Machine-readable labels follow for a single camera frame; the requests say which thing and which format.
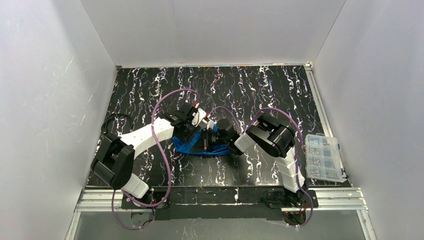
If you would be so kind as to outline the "blue cloth napkin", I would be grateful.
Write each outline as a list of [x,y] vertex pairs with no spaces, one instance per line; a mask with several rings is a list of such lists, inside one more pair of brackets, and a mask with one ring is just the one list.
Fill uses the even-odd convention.
[[196,134],[196,136],[191,140],[191,142],[188,143],[188,144],[185,144],[182,141],[180,141],[179,139],[177,139],[176,137],[173,137],[172,143],[175,147],[176,152],[182,153],[182,154],[194,155],[194,156],[223,156],[223,155],[231,154],[231,151],[229,150],[228,147],[227,147],[227,149],[215,148],[215,149],[212,149],[212,152],[205,153],[205,154],[190,154],[190,149],[192,148],[192,146],[198,141],[198,139],[201,139],[201,132],[202,132],[203,129],[204,128],[202,128]]

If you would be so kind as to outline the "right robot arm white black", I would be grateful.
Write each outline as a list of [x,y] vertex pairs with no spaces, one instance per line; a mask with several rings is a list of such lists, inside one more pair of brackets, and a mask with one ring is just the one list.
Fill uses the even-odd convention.
[[305,191],[305,179],[295,161],[295,131],[277,118],[262,114],[253,125],[239,133],[229,119],[220,119],[199,131],[194,143],[188,145],[192,155],[243,155],[249,148],[259,146],[275,158],[282,174],[284,190],[297,197]]

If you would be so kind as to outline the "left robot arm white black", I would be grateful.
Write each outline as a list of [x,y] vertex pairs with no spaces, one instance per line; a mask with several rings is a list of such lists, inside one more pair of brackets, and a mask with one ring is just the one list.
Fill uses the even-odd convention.
[[107,133],[91,164],[91,171],[113,190],[141,199],[150,186],[133,173],[134,160],[149,148],[174,137],[189,143],[207,113],[198,104],[183,103],[150,124],[121,136]]

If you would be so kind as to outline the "clear plastic organizer box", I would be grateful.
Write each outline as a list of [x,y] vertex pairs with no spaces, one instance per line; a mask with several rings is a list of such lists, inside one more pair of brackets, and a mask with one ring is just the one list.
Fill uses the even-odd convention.
[[337,138],[308,134],[305,137],[306,175],[310,179],[343,183],[344,176]]

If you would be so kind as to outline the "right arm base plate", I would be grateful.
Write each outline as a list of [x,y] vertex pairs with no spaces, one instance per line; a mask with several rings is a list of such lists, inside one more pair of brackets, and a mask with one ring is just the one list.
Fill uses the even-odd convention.
[[298,190],[296,193],[289,190],[270,190],[258,201],[270,209],[285,209],[282,211],[283,221],[289,226],[300,226],[307,221],[307,210],[319,207],[318,197],[314,190],[307,190],[307,194]]

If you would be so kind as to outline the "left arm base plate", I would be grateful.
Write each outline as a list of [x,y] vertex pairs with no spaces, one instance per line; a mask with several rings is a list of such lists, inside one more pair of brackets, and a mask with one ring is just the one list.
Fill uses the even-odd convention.
[[[144,204],[157,204],[162,200],[162,198],[165,196],[167,190],[165,188],[155,188],[154,190],[148,190],[146,194],[142,198],[135,198],[132,196],[135,200],[138,202],[144,203]],[[130,198],[128,198],[126,195],[122,196],[122,202],[121,202],[121,208],[124,210],[144,210],[147,209],[147,207],[140,205],[137,202],[133,202]],[[160,209],[169,209],[170,208],[170,198],[167,198],[162,204],[157,205],[154,207],[155,210]]]

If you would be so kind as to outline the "aluminium frame rail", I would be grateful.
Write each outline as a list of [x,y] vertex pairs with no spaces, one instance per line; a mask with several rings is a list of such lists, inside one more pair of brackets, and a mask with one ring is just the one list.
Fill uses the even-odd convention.
[[[376,239],[376,234],[368,214],[368,206],[359,187],[311,187],[308,191],[311,200],[307,210],[354,211],[359,219],[363,235],[367,240]],[[282,196],[283,190],[276,186],[224,186],[193,187],[177,186],[172,189],[170,198],[155,208],[153,217],[157,221],[171,219],[234,219],[279,217],[276,211],[284,214],[297,212],[301,204],[295,206],[283,203],[265,203],[261,199]],[[151,213],[148,208],[135,205],[123,193],[113,194],[111,189],[84,189],[65,239],[73,240],[77,235],[78,224],[84,212],[105,213]]]

